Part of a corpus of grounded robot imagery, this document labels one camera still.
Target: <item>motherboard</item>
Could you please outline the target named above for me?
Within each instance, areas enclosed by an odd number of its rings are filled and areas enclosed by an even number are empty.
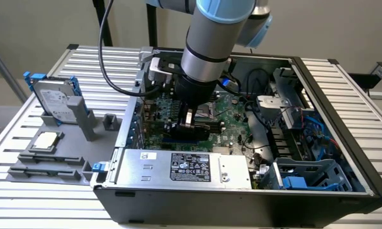
[[[244,154],[241,139],[249,135],[244,100],[231,94],[216,94],[208,103],[197,107],[194,121],[211,127],[207,141],[173,140],[164,131],[164,126],[176,121],[178,110],[178,101],[168,94],[144,103],[145,149]]]

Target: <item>sticker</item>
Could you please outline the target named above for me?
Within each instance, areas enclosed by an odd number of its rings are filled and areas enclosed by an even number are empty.
[[[211,182],[209,155],[170,154],[169,178],[173,181]]]
[[[140,159],[141,160],[154,160],[156,158],[157,158],[157,153],[142,152],[140,154]]]
[[[61,122],[74,123],[76,118],[72,110],[66,107],[66,95],[54,90],[39,90],[50,115]]]

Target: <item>metal slotted platform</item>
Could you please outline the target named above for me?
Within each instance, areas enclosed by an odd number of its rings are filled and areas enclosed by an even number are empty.
[[[126,90],[134,82],[138,70],[138,52],[140,49],[104,49],[110,79]],[[354,137],[382,175],[382,134],[378,138],[380,141],[378,144],[372,144],[370,138],[370,133],[382,130],[380,118],[368,110],[368,105],[364,104],[363,99],[356,97],[358,93],[346,83],[346,76],[340,74],[339,67],[331,66],[325,60],[303,60],[338,109],[340,118],[348,128],[354,130]],[[47,75],[74,75],[80,81],[88,107],[93,109],[96,116],[113,113],[121,117],[128,96],[118,94],[106,86],[97,65],[96,47],[80,46],[77,50],[65,51]],[[335,82],[339,82],[342,89],[332,89],[333,86],[338,86]],[[117,225],[109,219],[90,188],[86,186],[5,181],[6,170],[17,161],[17,155],[25,149],[41,125],[38,118],[41,112],[39,104],[34,96],[30,96],[0,135],[0,228],[160,228],[158,225]],[[325,228],[382,229],[382,208],[368,215],[351,214]]]

